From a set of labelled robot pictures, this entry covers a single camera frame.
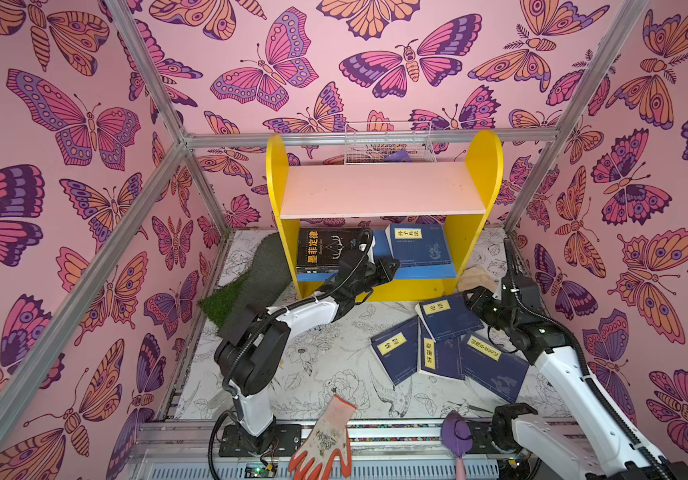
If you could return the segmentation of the black antler cover book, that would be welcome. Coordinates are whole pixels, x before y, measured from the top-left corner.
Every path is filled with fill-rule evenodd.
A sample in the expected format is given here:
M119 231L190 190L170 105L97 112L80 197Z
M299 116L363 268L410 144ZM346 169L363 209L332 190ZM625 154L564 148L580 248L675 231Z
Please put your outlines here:
M299 232L296 273L337 272L367 258L374 243L371 229L302 228Z

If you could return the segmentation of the black wolf cover book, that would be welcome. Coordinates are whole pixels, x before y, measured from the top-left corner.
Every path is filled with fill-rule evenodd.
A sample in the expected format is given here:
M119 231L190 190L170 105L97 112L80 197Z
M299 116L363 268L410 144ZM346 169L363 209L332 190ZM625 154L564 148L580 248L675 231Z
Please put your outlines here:
M328 279L334 278L337 275L336 272L329 273L299 273L297 275L297 280L299 282L325 282Z

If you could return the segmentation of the blue thread-bound book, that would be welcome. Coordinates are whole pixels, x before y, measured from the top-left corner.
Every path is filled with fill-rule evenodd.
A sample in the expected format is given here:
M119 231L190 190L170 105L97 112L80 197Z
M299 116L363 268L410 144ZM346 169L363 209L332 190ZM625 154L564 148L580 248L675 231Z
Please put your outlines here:
M449 265L451 255L440 224L391 224L386 237L394 258L406 267Z

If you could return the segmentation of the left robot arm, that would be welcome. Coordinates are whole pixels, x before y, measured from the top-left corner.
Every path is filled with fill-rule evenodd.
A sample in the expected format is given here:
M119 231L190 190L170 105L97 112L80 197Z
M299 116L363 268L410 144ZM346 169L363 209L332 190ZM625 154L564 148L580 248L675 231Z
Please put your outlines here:
M234 422L252 440L267 438L276 425L269 404L272 382L288 342L311 329L331 324L394 280L400 262L373 260L375 232L360 229L352 247L341 252L339 268L312 295L284 306L248 305L223 330L214 356L222 387L234 402Z

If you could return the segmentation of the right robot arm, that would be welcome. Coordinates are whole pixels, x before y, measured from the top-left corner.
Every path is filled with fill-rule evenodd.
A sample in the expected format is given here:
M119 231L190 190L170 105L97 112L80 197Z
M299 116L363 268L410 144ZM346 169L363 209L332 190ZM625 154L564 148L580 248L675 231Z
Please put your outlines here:
M517 249L504 241L501 296L476 287L466 303L485 325L503 331L560 395L592 449L554 432L525 403L495 409L491 435L502 451L527 450L562 479L688 479L684 462L668 460L622 412L585 360L575 335L550 318L536 282L520 272Z

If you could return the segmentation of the beige work glove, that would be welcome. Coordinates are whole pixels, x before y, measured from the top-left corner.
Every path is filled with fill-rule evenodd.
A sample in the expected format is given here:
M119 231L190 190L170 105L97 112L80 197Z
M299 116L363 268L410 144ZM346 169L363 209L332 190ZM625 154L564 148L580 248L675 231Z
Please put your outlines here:
M480 265L467 268L458 280L456 290L463 292L477 287L484 287L495 293L498 288L497 281Z

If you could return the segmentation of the yellow pink blue bookshelf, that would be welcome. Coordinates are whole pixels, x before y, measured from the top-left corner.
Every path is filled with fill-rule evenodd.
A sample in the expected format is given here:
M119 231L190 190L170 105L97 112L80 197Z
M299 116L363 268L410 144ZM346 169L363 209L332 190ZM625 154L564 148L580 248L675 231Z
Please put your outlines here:
M428 300L454 292L490 216L503 180L499 137L482 130L463 162L362 163L292 167L280 135L266 150L269 198L288 266L296 269L301 222L439 214L454 266L450 279L397 279L374 302Z

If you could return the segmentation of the green artificial grass mat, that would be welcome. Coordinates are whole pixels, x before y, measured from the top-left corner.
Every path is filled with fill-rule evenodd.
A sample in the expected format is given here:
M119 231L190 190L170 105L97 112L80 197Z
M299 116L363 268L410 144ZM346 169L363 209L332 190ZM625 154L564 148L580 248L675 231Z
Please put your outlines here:
M275 305L292 283L280 235L269 231L240 231L227 254L212 293L199 306L210 330L224 338L248 305Z

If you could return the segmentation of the purple item in basket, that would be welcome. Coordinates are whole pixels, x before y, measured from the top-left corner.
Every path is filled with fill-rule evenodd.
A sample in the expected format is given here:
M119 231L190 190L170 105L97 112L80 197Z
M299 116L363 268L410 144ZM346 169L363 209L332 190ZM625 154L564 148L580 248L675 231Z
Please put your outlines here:
M396 151L388 154L385 158L385 161L386 162L402 163L402 162L411 162L412 158L411 158L411 154L408 150L399 149L399 150L396 150Z

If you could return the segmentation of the red white work glove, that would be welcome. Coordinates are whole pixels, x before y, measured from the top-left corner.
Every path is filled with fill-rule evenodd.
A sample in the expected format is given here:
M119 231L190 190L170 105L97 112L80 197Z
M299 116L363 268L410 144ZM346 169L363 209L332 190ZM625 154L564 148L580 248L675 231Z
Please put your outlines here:
M293 479L329 479L339 460L341 475L352 474L351 443L348 422L357 407L334 395L325 412L314 425L302 446L291 457L289 471Z

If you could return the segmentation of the green circuit board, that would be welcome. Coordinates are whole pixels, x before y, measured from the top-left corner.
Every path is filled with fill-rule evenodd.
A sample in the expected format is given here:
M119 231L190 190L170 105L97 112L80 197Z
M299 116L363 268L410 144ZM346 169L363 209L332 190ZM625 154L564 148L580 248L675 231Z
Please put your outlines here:
M277 462L249 462L244 469L244 479L274 479L277 477Z

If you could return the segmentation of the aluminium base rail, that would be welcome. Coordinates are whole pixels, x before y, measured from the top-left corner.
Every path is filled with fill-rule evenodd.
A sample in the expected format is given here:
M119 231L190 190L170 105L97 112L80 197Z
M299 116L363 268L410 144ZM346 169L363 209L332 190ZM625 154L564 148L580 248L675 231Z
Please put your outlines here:
M571 418L543 418L551 429L586 451L592 449L580 426ZM527 450L502 451L490 436L485 418L471 419L474 446L463 457L468 479L560 478ZM152 423L142 428L124 479L244 479L249 462L277 462L277 477L290 479L291 450L300 446L312 422L281 422L280 437L264 456L240 452L235 428L225 438L231 443L227 456L210 438L212 423L181 421ZM441 442L437 419L400 421L361 420L349 425L354 479L453 479L455 460Z

